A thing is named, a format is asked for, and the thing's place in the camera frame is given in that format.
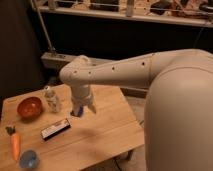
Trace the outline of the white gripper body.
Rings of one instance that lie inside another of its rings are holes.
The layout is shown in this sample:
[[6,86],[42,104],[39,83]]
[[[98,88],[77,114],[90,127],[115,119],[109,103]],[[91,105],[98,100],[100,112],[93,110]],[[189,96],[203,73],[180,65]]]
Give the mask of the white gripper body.
[[93,93],[90,85],[71,87],[72,103],[77,106],[90,106],[93,104]]

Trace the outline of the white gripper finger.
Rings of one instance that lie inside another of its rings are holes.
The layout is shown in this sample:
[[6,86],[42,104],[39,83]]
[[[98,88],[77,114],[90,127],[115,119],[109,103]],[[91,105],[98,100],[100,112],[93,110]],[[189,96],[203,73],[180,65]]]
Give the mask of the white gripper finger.
[[74,116],[79,116],[79,112],[80,112],[80,106],[79,105],[75,105],[73,107],[73,115]]
[[89,104],[88,105],[88,109],[91,111],[91,112],[93,112],[93,113],[95,113],[96,114],[96,107],[95,107],[95,105],[94,104]]

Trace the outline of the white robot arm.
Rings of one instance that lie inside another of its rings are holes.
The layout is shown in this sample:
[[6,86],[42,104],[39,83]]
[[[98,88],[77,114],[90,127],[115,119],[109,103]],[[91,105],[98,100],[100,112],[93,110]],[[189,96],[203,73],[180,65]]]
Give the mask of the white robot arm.
[[81,55],[60,79],[75,108],[91,105],[92,84],[146,88],[147,171],[213,171],[213,53],[172,50],[97,66]]

